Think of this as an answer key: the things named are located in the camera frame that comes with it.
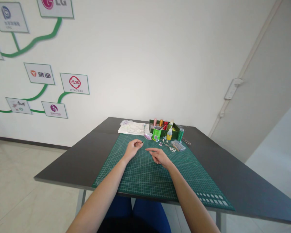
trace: table leg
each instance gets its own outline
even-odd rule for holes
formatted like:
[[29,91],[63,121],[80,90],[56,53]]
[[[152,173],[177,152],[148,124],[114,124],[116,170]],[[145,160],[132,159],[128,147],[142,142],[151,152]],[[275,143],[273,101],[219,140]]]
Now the table leg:
[[221,233],[226,233],[226,214],[216,212],[216,224]]
[[78,196],[78,202],[77,202],[77,210],[75,212],[75,215],[77,215],[84,205],[85,202],[85,196],[86,196],[86,190],[80,189],[79,196]]

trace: table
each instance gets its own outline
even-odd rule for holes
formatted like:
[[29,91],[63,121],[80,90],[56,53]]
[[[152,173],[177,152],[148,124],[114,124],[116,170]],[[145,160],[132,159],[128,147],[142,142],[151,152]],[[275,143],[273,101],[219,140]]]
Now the table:
[[[101,167],[108,157],[119,134],[123,118],[108,117],[89,134],[62,154],[38,175],[36,181],[79,188],[77,211],[84,204],[86,190],[93,190]],[[217,186],[236,211],[210,208],[217,213],[219,229],[225,231],[225,214],[240,215],[291,224],[291,199],[220,147],[195,127],[182,126],[189,146]],[[122,196],[145,198],[118,193]],[[176,204],[160,198],[145,198]]]

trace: hand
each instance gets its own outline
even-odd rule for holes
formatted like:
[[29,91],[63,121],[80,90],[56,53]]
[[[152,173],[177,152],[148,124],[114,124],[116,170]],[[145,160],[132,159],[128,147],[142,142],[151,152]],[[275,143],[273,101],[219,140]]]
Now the hand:
[[154,162],[162,164],[164,168],[168,169],[168,167],[173,164],[162,149],[147,148],[146,150],[150,152]]
[[128,143],[126,152],[123,156],[123,159],[128,163],[137,153],[137,151],[143,146],[142,141],[139,139],[132,140]]

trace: yellow bottle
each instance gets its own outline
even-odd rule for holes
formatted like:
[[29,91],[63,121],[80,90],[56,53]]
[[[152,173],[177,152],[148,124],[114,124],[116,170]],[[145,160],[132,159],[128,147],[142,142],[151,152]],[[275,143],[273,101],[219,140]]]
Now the yellow bottle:
[[168,131],[168,133],[167,133],[167,136],[166,136],[166,139],[167,139],[168,141],[170,141],[170,140],[171,140],[171,136],[172,136],[172,127],[169,129],[169,131]]

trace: person's right hand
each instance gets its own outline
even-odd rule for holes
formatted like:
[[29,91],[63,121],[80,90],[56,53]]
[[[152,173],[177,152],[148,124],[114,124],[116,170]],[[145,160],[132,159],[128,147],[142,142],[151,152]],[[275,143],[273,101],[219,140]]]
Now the person's right hand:
[[146,150],[150,152],[154,162],[162,164],[164,168],[167,169],[171,164],[173,164],[162,149],[147,148]]

